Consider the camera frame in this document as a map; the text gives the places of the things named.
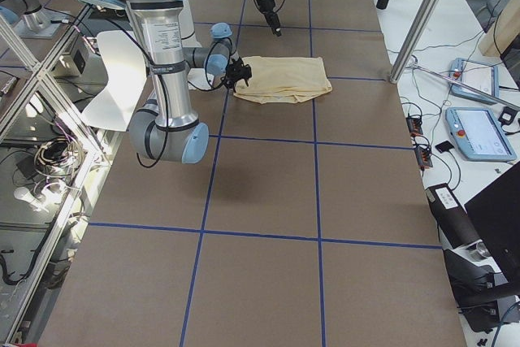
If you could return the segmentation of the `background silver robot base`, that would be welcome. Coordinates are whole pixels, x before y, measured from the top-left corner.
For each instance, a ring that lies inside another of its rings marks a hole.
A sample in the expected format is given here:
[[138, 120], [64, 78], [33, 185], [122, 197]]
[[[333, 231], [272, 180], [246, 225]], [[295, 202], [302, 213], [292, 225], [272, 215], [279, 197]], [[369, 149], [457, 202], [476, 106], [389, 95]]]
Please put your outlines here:
[[1, 0], [1, 16], [22, 38], [50, 39], [58, 29], [39, 0]]

